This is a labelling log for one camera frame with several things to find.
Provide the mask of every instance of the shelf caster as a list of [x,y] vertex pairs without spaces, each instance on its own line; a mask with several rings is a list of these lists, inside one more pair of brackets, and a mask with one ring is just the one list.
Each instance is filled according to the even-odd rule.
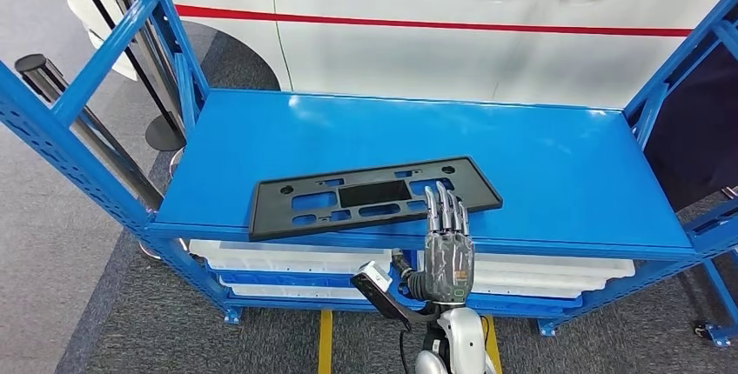
[[228,309],[225,311],[225,317],[223,318],[224,322],[227,324],[240,324],[241,318],[240,318],[241,312],[235,311],[234,309]]
[[542,337],[555,337],[556,336],[556,329],[552,328],[551,326],[540,324],[540,321],[538,322],[538,333]]
[[715,337],[713,335],[713,332],[717,331],[718,328],[719,326],[706,321],[696,321],[692,324],[692,332],[694,332],[694,334],[698,337],[711,341],[713,344],[715,344],[715,346],[719,348],[729,347],[731,345],[730,339],[722,336]]
[[138,247],[141,248],[141,251],[144,254],[146,254],[147,257],[154,258],[154,259],[156,259],[158,261],[161,261],[161,257],[160,256],[158,256],[158,255],[154,254],[153,252],[151,252],[150,250],[146,249],[146,247],[144,246],[144,244],[142,244],[140,241],[138,242]]

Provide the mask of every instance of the blue metal shelf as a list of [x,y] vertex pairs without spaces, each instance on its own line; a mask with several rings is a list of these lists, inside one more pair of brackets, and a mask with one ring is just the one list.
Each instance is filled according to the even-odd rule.
[[[69,130],[146,18],[174,65],[188,134],[161,210],[147,210]],[[172,0],[138,0],[51,108],[0,64],[0,121],[208,297],[229,323],[247,306],[372,310],[360,300],[233,297],[182,250],[178,238],[245,241],[258,180],[469,155],[505,198],[501,210],[473,214],[478,251],[648,260],[634,276],[574,301],[469,299],[480,313],[537,317],[541,333],[553,335],[574,317],[738,244],[738,219],[725,206],[681,227],[641,152],[666,97],[712,49],[723,44],[738,57],[737,23],[738,0],[721,0],[619,111],[210,89]],[[419,249],[423,226],[283,242]]]
[[[214,89],[156,222],[245,241],[259,180],[458,155],[505,198],[502,209],[470,216],[476,251],[694,254],[621,113],[572,107]],[[602,182],[607,196],[595,200]],[[180,236],[174,228],[166,231]],[[409,222],[280,242],[417,250],[425,234],[425,222]]]

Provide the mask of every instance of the silver metal pole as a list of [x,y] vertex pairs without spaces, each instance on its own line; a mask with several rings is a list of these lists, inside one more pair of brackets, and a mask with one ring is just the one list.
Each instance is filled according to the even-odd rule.
[[[42,54],[32,54],[16,61],[16,71],[47,103],[54,103],[68,87],[56,66]],[[72,124],[80,136],[117,174],[141,197],[150,209],[158,210],[163,201],[159,190],[151,183],[136,161],[112,136],[100,119],[86,107]]]
[[[123,13],[125,13],[136,0],[117,0],[118,5]],[[174,76],[174,69],[171,67],[170,59],[165,55],[158,35],[151,24],[151,20],[146,20],[144,26],[136,34],[136,42],[144,56],[144,60],[149,64],[149,70],[154,76],[159,89],[166,95],[166,102],[169,107],[177,113],[177,125],[183,130],[182,107],[179,105],[179,91],[177,80]]]

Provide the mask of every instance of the blue metal frame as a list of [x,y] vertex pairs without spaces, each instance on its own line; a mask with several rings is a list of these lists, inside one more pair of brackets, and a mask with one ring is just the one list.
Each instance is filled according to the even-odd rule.
[[[669,92],[717,44],[723,43],[734,55],[738,54],[738,31],[735,28],[738,19],[728,18],[728,13],[735,10],[737,4],[738,0],[721,0],[623,111],[626,117],[636,122],[634,144],[645,146],[659,108]],[[69,89],[50,109],[4,64],[0,65],[0,121],[123,227],[136,235],[147,248],[162,257],[193,288],[208,297],[224,313],[226,322],[237,323],[241,310],[250,306],[300,309],[328,307],[337,310],[372,311],[371,305],[361,300],[347,303],[339,300],[234,297],[230,289],[219,284],[213,274],[181,249],[178,238],[241,241],[245,239],[243,228],[221,227],[214,230],[211,226],[197,223],[155,222],[156,211],[147,210],[69,130],[70,124],[146,18],[152,20],[158,37],[164,44],[165,55],[175,66],[183,120],[187,132],[192,132],[198,123],[198,103],[207,100],[211,89],[194,56],[172,0],[138,0]],[[574,317],[597,310],[605,304],[733,249],[738,244],[738,219],[735,219],[734,214],[737,205],[736,202],[723,205],[685,225],[684,230],[689,235],[691,247],[635,245],[620,248],[613,254],[608,252],[608,245],[605,244],[547,244],[514,239],[481,242],[479,250],[498,253],[629,257],[650,261],[640,266],[633,277],[611,281],[604,290],[586,292],[576,301],[487,295],[471,297],[469,305],[486,314],[537,317],[540,319],[541,333],[553,335],[559,325]],[[353,238],[352,246],[377,247],[376,239],[377,233],[367,232]],[[334,243],[336,238],[330,234],[318,235],[311,237],[309,242]],[[417,246],[417,237],[396,236],[392,246],[414,248]],[[719,288],[719,291],[725,297],[725,290]],[[738,316],[735,308],[730,311],[733,318]]]
[[[738,261],[738,253],[735,250],[729,252],[733,261]],[[722,277],[715,268],[712,259],[709,259],[702,263],[705,267],[705,271],[708,274],[710,282],[712,282],[718,297],[725,306],[725,310],[730,317],[731,324],[729,326],[717,326],[714,324],[707,324],[705,329],[707,330],[707,336],[713,341],[716,346],[730,346],[730,338],[738,336],[738,305],[735,304],[735,300],[730,295],[730,291],[725,283],[722,281]]]

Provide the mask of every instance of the blue shelf surface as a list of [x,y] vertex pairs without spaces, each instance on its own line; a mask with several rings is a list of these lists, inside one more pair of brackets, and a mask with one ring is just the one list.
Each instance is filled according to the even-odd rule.
[[[470,156],[504,199],[478,252],[694,254],[619,110],[212,90],[152,229],[247,240],[260,180]],[[422,248],[424,221],[279,242]]]

